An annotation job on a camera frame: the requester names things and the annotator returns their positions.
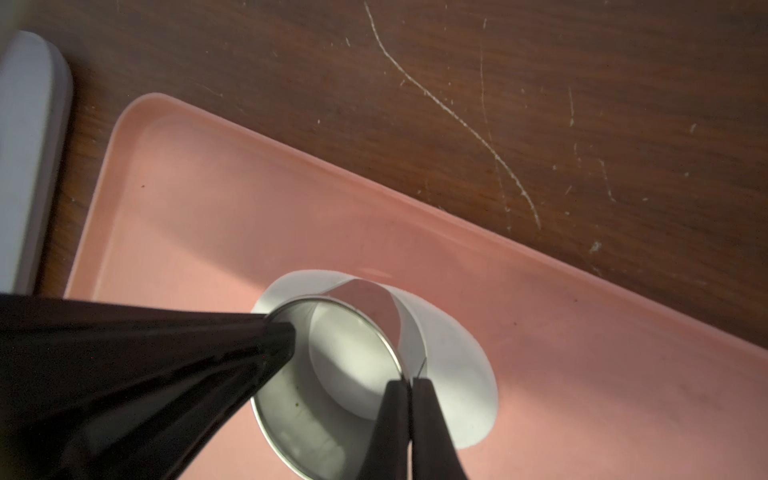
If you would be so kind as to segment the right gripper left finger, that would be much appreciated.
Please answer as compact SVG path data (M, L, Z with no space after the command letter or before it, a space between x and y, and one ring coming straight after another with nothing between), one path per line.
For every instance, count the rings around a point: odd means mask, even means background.
M405 480L408 477L409 443L409 386L404 380L393 380L385 388L357 478Z

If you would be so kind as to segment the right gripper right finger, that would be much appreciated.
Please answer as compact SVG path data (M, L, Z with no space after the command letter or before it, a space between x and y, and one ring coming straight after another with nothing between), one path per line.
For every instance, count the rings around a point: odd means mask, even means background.
M410 417L413 478L467 480L429 379L413 380Z

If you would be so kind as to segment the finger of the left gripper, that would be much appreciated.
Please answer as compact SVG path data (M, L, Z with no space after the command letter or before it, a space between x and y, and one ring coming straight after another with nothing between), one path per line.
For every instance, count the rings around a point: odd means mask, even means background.
M295 338L263 314L5 294L1 475L175 479Z

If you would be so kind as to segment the small dough piece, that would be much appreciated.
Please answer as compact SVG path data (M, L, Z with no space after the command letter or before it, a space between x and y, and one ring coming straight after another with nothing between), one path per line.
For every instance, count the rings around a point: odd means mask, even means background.
M499 395L490 362L453 317L404 290L341 272L300 270L273 282L254 312L297 332L293 359L257 394L259 423L278 441L373 424L388 381L432 381L458 449L491 432ZM310 421L310 428L299 420Z

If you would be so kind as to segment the pink silicone mat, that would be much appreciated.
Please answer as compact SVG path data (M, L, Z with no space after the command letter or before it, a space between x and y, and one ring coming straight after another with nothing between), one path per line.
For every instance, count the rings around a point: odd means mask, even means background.
M767 353L163 94L117 120L70 298L248 312L336 270L420 296L479 342L493 431L473 479L763 479Z

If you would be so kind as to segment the purple silicone mat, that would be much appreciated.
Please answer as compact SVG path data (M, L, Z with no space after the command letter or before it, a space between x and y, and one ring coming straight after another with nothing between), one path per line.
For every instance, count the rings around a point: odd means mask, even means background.
M28 31L1 55L1 291L34 291L70 119L61 52Z

